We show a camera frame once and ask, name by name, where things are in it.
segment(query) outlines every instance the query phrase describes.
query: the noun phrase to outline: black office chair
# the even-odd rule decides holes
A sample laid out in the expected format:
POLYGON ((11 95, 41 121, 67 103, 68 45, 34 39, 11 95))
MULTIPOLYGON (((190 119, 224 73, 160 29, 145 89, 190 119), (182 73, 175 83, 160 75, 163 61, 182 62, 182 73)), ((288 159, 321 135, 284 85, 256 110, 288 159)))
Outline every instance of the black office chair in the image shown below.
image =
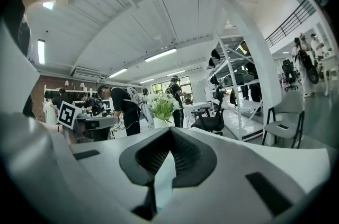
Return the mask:
POLYGON ((224 118, 222 117, 224 109, 221 108, 221 104, 222 104, 222 99, 224 97, 225 92, 220 92, 219 91, 220 89, 221 87, 218 87, 217 93, 216 93, 217 99, 219 100, 219 105, 218 105, 218 109, 216 112, 216 116, 215 117, 202 117, 202 115, 205 113, 205 110, 193 111, 192 114, 194 114, 195 116, 198 115, 199 118, 195 121, 194 124, 192 124, 192 127, 197 127, 199 129, 209 131, 209 132, 219 131, 219 132, 215 132, 215 134, 222 136, 222 132, 220 131, 222 131, 222 129, 224 128, 224 118))
POLYGON ((282 70, 285 73, 286 83, 290 84, 285 88, 285 91, 288 91, 289 89, 297 90, 298 86, 293 85, 297 79, 293 69, 293 62, 291 62, 289 59, 285 60, 282 65, 282 70))

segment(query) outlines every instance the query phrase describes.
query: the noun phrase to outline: ceiling light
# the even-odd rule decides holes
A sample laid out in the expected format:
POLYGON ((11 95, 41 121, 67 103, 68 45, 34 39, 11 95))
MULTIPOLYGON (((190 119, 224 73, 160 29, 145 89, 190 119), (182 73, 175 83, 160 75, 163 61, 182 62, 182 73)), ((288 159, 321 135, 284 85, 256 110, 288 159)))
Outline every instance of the ceiling light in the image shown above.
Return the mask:
POLYGON ((52 10, 53 7, 54 7, 54 1, 45 2, 45 3, 42 3, 42 5, 46 8, 48 8, 49 10, 52 10))
POLYGON ((142 81, 142 82, 140 82, 140 83, 143 84, 143 83, 146 83, 146 82, 149 82, 149 81, 153 81, 153 80, 154 80, 154 78, 149 79, 149 80, 146 80, 146 81, 142 81))
POLYGON ((39 63, 44 64, 44 40, 38 40, 39 63))
POLYGON ((176 52, 176 48, 171 49, 171 50, 168 50, 168 51, 165 51, 165 52, 161 52, 161 53, 159 53, 159 54, 157 54, 157 55, 155 55, 155 56, 146 58, 145 61, 146 61, 146 62, 150 62, 150 61, 152 61, 152 60, 154 60, 154 59, 157 59, 157 58, 159 58, 159 57, 163 57, 163 56, 165 56, 165 55, 169 55, 170 53, 174 53, 174 52, 176 52))
POLYGON ((122 70, 116 72, 115 74, 112 74, 109 78, 113 78, 114 76, 117 76, 117 75, 119 75, 119 74, 122 74, 122 73, 123 73, 124 71, 126 71, 126 70, 127 70, 127 69, 124 68, 124 69, 122 69, 122 70))
POLYGON ((185 71, 186 71, 186 70, 179 70, 179 71, 176 71, 175 73, 167 74, 166 76, 171 76, 171 75, 174 75, 174 74, 184 73, 185 71))

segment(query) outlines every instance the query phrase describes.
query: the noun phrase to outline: gray chair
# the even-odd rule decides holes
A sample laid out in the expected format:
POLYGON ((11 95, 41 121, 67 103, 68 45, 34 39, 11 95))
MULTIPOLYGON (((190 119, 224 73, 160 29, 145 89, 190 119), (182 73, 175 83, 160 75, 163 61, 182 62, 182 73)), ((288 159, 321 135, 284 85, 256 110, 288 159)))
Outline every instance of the gray chair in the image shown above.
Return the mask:
POLYGON ((299 134, 299 144, 300 147, 302 128, 304 125, 304 103, 302 100, 301 93, 299 91, 290 91, 282 99, 281 103, 271 107, 269 109, 269 114, 267 116, 267 123, 264 127, 265 134, 261 145, 264 145, 267 132, 271 133, 275 137, 275 142, 277 137, 292 139, 293 138, 293 148, 295 146, 298 134, 299 134), (273 113, 273 122, 270 123, 271 112, 273 113), (275 114, 287 113, 288 116, 282 121, 276 121, 275 114), (289 127, 289 129, 284 130, 278 125, 284 125, 289 127))

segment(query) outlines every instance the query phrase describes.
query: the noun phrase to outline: white chair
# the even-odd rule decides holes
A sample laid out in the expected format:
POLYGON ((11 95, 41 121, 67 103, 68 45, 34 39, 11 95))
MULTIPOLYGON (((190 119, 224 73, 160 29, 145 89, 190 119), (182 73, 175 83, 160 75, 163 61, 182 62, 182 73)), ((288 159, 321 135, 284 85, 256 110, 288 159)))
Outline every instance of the white chair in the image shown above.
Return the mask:
POLYGON ((301 93, 299 91, 290 91, 288 92, 281 103, 271 107, 269 109, 269 114, 267 116, 267 123, 264 127, 265 134, 261 145, 264 145, 267 132, 275 136, 275 142, 277 137, 292 139, 293 138, 293 148, 295 146, 298 134, 299 134, 299 143, 298 148, 300 147, 302 128, 304 125, 304 103, 302 100, 301 93), (273 113, 273 122, 270 123, 271 112, 273 113), (276 121, 275 114, 287 113, 288 116, 283 118, 282 121, 276 121), (287 126, 288 129, 282 129, 280 125, 287 126))
POLYGON ((325 96, 328 95, 329 88, 331 88, 331 70, 334 68, 337 75, 337 80, 339 80, 339 67, 338 62, 336 60, 336 56, 325 57, 320 61, 323 64, 324 68, 324 80, 325 80, 325 96), (327 80, 327 72, 329 71, 329 80, 327 80))

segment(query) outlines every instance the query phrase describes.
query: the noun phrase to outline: white wooden ceiling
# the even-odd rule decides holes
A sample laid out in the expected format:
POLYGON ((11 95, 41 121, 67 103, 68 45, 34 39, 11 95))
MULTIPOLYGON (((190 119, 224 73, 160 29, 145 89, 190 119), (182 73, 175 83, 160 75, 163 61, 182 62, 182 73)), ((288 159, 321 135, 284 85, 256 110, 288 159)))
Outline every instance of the white wooden ceiling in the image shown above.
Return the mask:
MULTIPOLYGON (((259 2, 238 1, 250 16, 259 2)), ((114 80, 139 82, 204 64, 217 11, 216 0, 75 0, 53 10, 36 4, 28 11, 34 44, 30 56, 37 69, 67 75, 75 66, 108 75, 127 67, 114 80), (46 41, 45 65, 38 63, 38 39, 46 41), (177 53, 144 62, 174 46, 177 53)))

